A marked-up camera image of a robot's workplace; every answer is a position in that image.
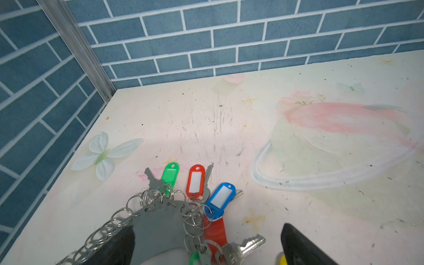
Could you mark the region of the silver key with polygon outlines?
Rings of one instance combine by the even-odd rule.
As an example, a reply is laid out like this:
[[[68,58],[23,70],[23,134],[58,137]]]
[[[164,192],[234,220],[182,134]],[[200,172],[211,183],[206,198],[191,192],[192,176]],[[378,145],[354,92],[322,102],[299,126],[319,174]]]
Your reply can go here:
[[[222,247],[223,255],[227,265],[241,265],[245,257],[253,253],[257,248],[266,243],[266,239],[257,234],[245,239],[241,244],[235,242]]]

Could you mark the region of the blue key tag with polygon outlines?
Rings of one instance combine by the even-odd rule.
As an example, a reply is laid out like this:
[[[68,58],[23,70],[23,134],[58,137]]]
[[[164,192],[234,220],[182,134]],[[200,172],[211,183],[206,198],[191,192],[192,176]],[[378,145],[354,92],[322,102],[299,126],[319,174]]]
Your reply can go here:
[[[205,203],[205,215],[209,220],[223,217],[228,204],[236,195],[236,188],[228,182],[221,183]]]

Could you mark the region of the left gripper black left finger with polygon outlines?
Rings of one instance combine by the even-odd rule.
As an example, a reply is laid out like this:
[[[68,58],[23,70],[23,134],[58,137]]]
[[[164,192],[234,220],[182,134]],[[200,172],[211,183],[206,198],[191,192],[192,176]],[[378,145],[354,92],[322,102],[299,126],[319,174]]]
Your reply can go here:
[[[132,226],[123,228],[98,249],[83,265],[129,265],[135,248]]]

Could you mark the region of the dark red key tag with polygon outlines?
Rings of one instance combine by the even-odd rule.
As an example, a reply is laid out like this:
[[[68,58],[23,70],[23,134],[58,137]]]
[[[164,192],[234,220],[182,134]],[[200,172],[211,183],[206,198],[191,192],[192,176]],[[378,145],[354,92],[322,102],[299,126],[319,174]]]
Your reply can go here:
[[[224,219],[219,219],[215,222],[210,222],[205,216],[203,218],[204,230],[204,239],[214,241],[220,247],[223,247],[227,244],[227,237],[224,225]]]

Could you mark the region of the aluminium corner post left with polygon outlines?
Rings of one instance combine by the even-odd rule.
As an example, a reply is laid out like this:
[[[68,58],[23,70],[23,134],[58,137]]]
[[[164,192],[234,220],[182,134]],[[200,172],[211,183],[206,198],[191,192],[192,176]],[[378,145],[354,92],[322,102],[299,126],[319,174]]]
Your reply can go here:
[[[116,89],[65,2],[60,0],[37,0],[37,3],[104,102],[106,104],[109,103],[116,93]]]

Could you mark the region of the green key tag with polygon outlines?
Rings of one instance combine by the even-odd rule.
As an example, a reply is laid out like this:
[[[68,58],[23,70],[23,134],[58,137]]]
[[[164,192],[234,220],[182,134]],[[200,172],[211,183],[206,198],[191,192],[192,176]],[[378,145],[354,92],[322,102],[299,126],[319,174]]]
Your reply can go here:
[[[179,164],[176,162],[171,162],[167,164],[166,167],[164,168],[161,180],[164,182],[164,184],[168,184],[172,188],[174,188],[179,171],[180,171]]]
[[[202,265],[199,253],[194,252],[189,260],[189,265]]]

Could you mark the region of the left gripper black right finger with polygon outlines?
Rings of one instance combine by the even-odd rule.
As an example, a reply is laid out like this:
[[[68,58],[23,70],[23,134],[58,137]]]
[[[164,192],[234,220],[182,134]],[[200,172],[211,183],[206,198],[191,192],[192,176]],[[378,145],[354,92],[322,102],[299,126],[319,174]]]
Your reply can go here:
[[[284,224],[280,240],[288,265],[337,265],[292,224]]]

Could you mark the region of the yellow key tag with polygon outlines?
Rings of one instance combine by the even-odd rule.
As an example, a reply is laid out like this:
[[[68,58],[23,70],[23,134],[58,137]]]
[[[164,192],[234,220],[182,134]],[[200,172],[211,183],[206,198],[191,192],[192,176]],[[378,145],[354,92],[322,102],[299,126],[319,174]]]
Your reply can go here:
[[[286,257],[285,256],[282,256],[282,258],[280,259],[280,263],[279,263],[280,265],[288,265],[288,263],[287,263],[287,260],[286,260]]]

